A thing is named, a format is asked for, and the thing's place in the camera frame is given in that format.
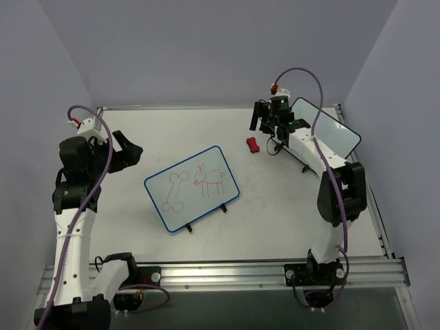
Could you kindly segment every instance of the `gray wall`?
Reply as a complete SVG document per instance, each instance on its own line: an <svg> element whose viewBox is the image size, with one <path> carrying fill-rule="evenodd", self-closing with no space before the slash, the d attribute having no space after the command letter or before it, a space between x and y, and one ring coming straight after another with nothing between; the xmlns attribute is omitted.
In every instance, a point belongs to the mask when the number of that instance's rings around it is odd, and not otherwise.
<svg viewBox="0 0 440 330"><path fill-rule="evenodd" d="M423 329L440 326L439 13L399 0L344 105Z"/></svg>
<svg viewBox="0 0 440 330"><path fill-rule="evenodd" d="M74 132L66 110L91 98L37 1L1 2L0 50L0 323L24 329L54 262L58 143Z"/></svg>
<svg viewBox="0 0 440 330"><path fill-rule="evenodd" d="M293 65L342 102L396 0L40 2L97 105L248 105ZM281 83L318 101L305 74Z"/></svg>

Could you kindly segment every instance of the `whiteboard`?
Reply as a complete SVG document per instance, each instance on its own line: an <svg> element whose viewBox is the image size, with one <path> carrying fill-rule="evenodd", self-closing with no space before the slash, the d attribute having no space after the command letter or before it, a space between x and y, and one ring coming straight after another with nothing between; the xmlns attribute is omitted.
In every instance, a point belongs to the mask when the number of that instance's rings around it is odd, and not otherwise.
<svg viewBox="0 0 440 330"><path fill-rule="evenodd" d="M185 227L240 195L219 146L147 177L144 185L169 232Z"/></svg>
<svg viewBox="0 0 440 330"><path fill-rule="evenodd" d="M317 106L311 104L304 98L296 99L291 106L291 110L295 114L295 119L304 119L310 126L318 113ZM343 123L338 122L324 111L316 123L316 136L337 155L343 158L347 158L361 141L359 134L352 131ZM296 154L294 150L287 147L285 147L285 150L303 162L302 157Z"/></svg>

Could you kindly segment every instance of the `white tabletop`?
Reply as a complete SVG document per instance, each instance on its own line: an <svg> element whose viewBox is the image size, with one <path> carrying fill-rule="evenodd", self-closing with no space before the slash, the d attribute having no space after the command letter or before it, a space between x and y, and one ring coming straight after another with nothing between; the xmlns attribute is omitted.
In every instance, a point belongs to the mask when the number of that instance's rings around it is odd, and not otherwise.
<svg viewBox="0 0 440 330"><path fill-rule="evenodd" d="M106 111L112 131L144 149L138 165L107 175L93 227L91 255L132 252L137 261L223 261L305 258L324 228L316 207L319 179L281 152L266 152L267 135L249 131L251 109ZM254 136L261 148L251 154ZM219 145L241 195L192 224L166 231L144 188L146 177ZM349 256L381 256L368 210L349 230Z"/></svg>

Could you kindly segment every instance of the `screw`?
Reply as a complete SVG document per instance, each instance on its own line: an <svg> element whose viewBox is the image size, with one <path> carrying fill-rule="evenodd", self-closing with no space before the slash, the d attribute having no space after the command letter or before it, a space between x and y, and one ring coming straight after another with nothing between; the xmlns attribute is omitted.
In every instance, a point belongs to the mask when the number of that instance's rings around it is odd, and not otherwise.
<svg viewBox="0 0 440 330"><path fill-rule="evenodd" d="M151 280L155 283L160 281L160 274L159 273L152 273L151 274Z"/></svg>
<svg viewBox="0 0 440 330"><path fill-rule="evenodd" d="M344 270L338 268L338 269L336 270L336 277L337 277L337 278L344 278L344 276L345 276L345 272L344 272Z"/></svg>
<svg viewBox="0 0 440 330"><path fill-rule="evenodd" d="M288 280L291 280L291 279L294 277L294 275L295 275L295 272L294 272L293 270L291 270L291 269L289 269L289 270L286 272L286 278L287 278Z"/></svg>

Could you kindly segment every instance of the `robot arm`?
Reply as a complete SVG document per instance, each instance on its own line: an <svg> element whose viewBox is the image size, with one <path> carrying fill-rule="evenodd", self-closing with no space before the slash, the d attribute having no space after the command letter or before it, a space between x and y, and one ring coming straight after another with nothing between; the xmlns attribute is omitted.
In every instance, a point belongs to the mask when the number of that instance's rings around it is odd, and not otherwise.
<svg viewBox="0 0 440 330"><path fill-rule="evenodd" d="M113 132L121 151L113 149L109 173L136 165L142 148L128 141L120 131ZM61 259L63 245L69 237L67 254L64 259L60 282L49 316L44 327L50 329L108 329L110 326L110 301L121 284L134 284L138 279L137 266L131 253L108 256L102 270L90 285L89 252L91 230L98 211L99 187L91 197L86 208L80 213L71 234L69 226L86 196L92 191L101 176L109 153L109 142L96 125L95 118L80 123L77 135L60 143L60 158L63 168L56 178L52 195L56 222L55 270ZM48 297L55 287L52 281ZM45 309L34 313L34 324L38 328Z"/></svg>
<svg viewBox="0 0 440 330"><path fill-rule="evenodd" d="M288 146L298 159L308 165L320 178L317 205L320 215L327 222L327 228L320 239L313 244L307 260L311 264L309 269L313 270L312 273L320 270L325 272L325 265L339 262L337 245L341 245L344 232L336 192L315 141L338 183L346 211L347 227L359 217L361 211L366 209L365 172L360 163L349 163L336 155L319 138L313 137L308 122L295 119L294 113L289 108L289 95L288 90L278 89L278 92L270 98L270 102L255 102L250 130L256 129L260 119L260 131L276 136L280 141L278 148Z"/></svg>

